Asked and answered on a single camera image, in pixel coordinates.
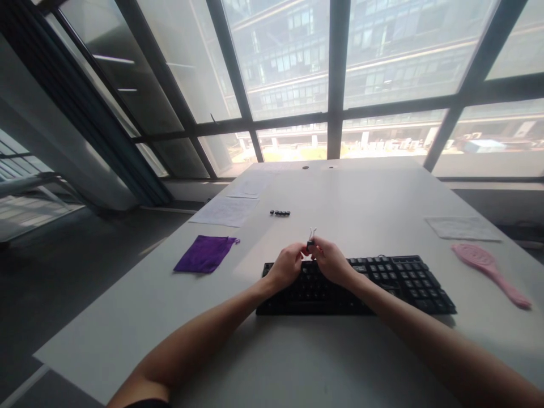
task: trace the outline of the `sheet of paper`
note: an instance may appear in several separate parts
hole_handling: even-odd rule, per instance
[[[428,217],[425,220],[442,239],[501,241],[479,217]]]
[[[244,175],[244,179],[227,194],[227,197],[259,198],[268,187],[274,175],[266,172],[251,172]]]
[[[215,197],[189,222],[241,227],[258,203],[258,199]]]

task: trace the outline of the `hand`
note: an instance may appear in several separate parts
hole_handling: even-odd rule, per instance
[[[306,245],[303,243],[291,244],[279,253],[274,265],[265,277],[271,282],[274,293],[285,289],[295,281],[300,274],[303,253],[309,255]]]
[[[347,288],[359,274],[347,262],[346,257],[335,243],[318,236],[313,238],[316,245],[309,247],[312,258],[317,260],[323,275],[333,283]]]

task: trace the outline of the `glass pane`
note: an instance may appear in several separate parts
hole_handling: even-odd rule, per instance
[[[326,160],[327,123],[257,132],[265,162]]]
[[[183,129],[114,0],[69,0],[61,10],[145,132]]]
[[[218,177],[238,177],[257,162],[249,132],[199,137]]]
[[[36,167],[40,172],[48,172],[53,171],[51,170],[47,165],[45,165],[40,159],[38,159],[35,156],[28,156],[25,157],[24,160],[32,164],[34,167]]]
[[[2,169],[2,174],[7,179],[13,179],[15,177],[21,177],[20,174],[18,174],[15,170],[13,170],[11,167],[9,167],[5,160],[0,160],[0,168]]]
[[[38,174],[40,171],[34,167],[32,164],[26,161],[26,158],[14,158],[13,161],[17,163],[19,166],[24,168],[27,172],[30,174]]]
[[[102,94],[102,97],[108,104],[109,108],[115,114],[115,116],[117,117],[121,125],[125,128],[127,133],[130,135],[130,137],[133,137],[133,138],[139,137],[140,134],[138,133],[138,131],[136,130],[132,122],[125,115],[125,112],[123,112],[121,107],[117,104],[112,94],[108,91],[108,89],[106,88],[104,83],[100,80],[98,75],[96,75],[91,65],[83,57],[83,54],[79,52],[74,42],[70,39],[70,37],[68,37],[68,34],[66,34],[66,31],[64,31],[64,29],[60,26],[60,24],[58,24],[58,21],[55,18],[55,16],[50,14],[45,19],[51,25],[51,27],[55,30],[59,38],[64,42],[66,47],[72,52],[75,60],[78,61],[79,66],[83,69],[83,72],[87,73],[87,77],[94,84],[95,88]]]
[[[4,163],[5,166],[7,166],[8,168],[10,168],[12,170],[12,172],[14,172],[14,174],[17,176],[17,177],[22,177],[22,176],[29,176],[30,173],[27,172],[24,168],[22,168],[21,166],[19,166],[17,163],[15,163],[13,160],[11,159],[3,159],[2,162]]]
[[[223,4],[253,119],[326,112],[329,1]]]
[[[446,177],[542,176],[544,99],[465,108],[432,173]]]
[[[168,176],[168,172],[164,169],[163,165],[148,145],[144,143],[138,143],[136,147],[138,148],[142,156],[147,160],[148,164],[151,166],[151,168],[158,177]]]
[[[170,167],[172,176],[180,179],[210,177],[189,139],[155,142],[153,147]]]
[[[418,156],[423,164],[445,113],[440,109],[345,120],[340,158]]]
[[[13,137],[0,129],[0,153],[5,155],[28,153]]]
[[[240,117],[206,0],[138,0],[197,123]]]
[[[487,79],[544,71],[544,2],[529,0]]]
[[[344,109],[455,93],[495,5],[352,1]]]

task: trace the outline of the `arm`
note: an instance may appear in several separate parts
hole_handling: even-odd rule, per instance
[[[284,248],[268,275],[232,299],[195,317],[163,340],[137,365],[108,408],[156,398],[186,381],[220,349],[263,301],[293,283],[300,273],[304,244]]]
[[[544,393],[499,359],[357,273],[335,244],[314,241],[323,274],[363,300],[463,405],[544,406]]]

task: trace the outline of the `pink hairbrush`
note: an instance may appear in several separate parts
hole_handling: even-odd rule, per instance
[[[477,245],[471,244],[454,244],[452,245],[452,249],[461,261],[479,269],[495,282],[514,305],[518,306],[520,309],[531,308],[531,302],[528,301],[524,295],[519,293],[516,288],[509,284],[500,274],[493,255],[488,251],[483,250]]]

